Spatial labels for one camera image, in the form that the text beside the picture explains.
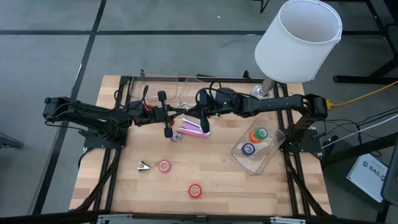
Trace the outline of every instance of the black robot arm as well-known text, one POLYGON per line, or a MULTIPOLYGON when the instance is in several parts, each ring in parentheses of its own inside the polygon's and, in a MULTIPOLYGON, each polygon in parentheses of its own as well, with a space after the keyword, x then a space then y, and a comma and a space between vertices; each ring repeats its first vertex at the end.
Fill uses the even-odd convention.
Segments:
MULTIPOLYGON (((113 140, 119 138, 119 129, 128 128, 134 122, 137 126, 153 123, 165 123, 165 137, 172 137, 172 120, 181 115, 192 116, 200 119, 203 132, 210 130, 208 118, 234 113, 240 117, 248 118, 259 113, 278 110, 295 110, 303 116, 294 125, 289 126, 286 134, 289 141, 299 138, 311 124, 327 117, 326 100, 317 95, 293 95, 283 98, 259 100, 244 93, 238 93, 230 88, 203 88, 197 93, 197 104, 190 109, 174 108, 167 105, 164 91, 158 92, 162 106, 147 109, 142 100, 132 101, 126 106, 113 109, 102 108, 70 101, 68 98, 46 98, 46 107, 43 116, 46 122, 71 121, 82 126, 94 129, 102 138, 113 140), (216 91, 215 97, 208 91, 216 91)), ((82 135, 93 132, 80 131, 82 135)))

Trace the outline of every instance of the small metal clip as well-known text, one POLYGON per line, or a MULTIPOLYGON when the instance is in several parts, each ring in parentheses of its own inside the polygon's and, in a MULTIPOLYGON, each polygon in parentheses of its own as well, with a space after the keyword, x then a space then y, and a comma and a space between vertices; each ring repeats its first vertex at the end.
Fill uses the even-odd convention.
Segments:
POLYGON ((173 136, 170 138, 171 142, 177 142, 179 139, 181 139, 182 136, 180 133, 173 132, 173 136))
POLYGON ((145 164, 144 161, 141 161, 139 163, 139 167, 138 167, 138 171, 143 171, 143 170, 149 170, 150 166, 148 166, 147 164, 145 164))

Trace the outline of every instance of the tape roll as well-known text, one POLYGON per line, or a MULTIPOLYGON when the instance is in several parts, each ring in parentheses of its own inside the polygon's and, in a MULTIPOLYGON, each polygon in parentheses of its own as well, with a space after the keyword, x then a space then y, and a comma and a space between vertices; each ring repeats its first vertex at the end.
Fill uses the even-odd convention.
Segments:
POLYGON ((255 151, 256 151, 256 148, 254 147, 253 144, 251 144, 249 142, 244 143, 242 146, 242 152, 243 152, 243 154, 245 154, 247 156, 253 155, 253 153, 255 151))
POLYGON ((172 168, 172 164, 167 159, 162 159, 157 167, 159 168, 159 171, 161 171, 162 173, 167 173, 172 168))
POLYGON ((260 143, 260 142, 261 142, 261 140, 258 139, 258 138, 255 136, 255 131, 251 131, 251 132, 250 132, 249 138, 250 138, 250 141, 253 142, 253 143, 260 143))
POLYGON ((201 195, 201 187, 199 184, 192 184, 188 188, 188 194, 191 196, 191 198, 198 198, 201 195))
POLYGON ((268 137, 268 131, 265 128, 258 128, 256 130, 255 136, 257 139, 264 140, 268 137))

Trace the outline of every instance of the blue tape roll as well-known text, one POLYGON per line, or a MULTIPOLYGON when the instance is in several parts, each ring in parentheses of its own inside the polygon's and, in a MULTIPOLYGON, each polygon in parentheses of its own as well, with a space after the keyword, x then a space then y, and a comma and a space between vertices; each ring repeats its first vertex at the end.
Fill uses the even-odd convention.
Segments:
POLYGON ((253 144, 251 144, 249 142, 244 143, 242 146, 242 152, 243 152, 243 154, 245 154, 247 156, 252 155, 255 151, 256 151, 256 148, 254 147, 253 144))

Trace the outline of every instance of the pink object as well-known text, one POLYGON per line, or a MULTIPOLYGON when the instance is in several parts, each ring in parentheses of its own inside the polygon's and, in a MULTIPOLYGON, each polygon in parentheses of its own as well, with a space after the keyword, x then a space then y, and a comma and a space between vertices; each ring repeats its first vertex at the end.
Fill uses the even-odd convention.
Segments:
POLYGON ((190 123, 183 123, 183 124, 182 124, 182 128, 191 129, 192 131, 201 131, 200 128, 198 128, 197 126, 192 125, 192 124, 190 124, 190 123))
POLYGON ((170 169, 172 168, 172 164, 170 163, 170 161, 168 161, 167 159, 162 159, 159 162, 159 165, 157 166, 159 168, 159 171, 161 171, 162 173, 167 173, 168 171, 170 171, 170 169))
POLYGON ((181 134, 187 134, 187 135, 191 135, 191 136, 195 136, 195 137, 200 137, 200 138, 205 138, 210 135, 210 132, 203 133, 199 124, 196 124, 196 123, 189 121, 185 118, 183 118, 183 124, 182 124, 181 128, 177 129, 177 132, 181 133, 181 134))

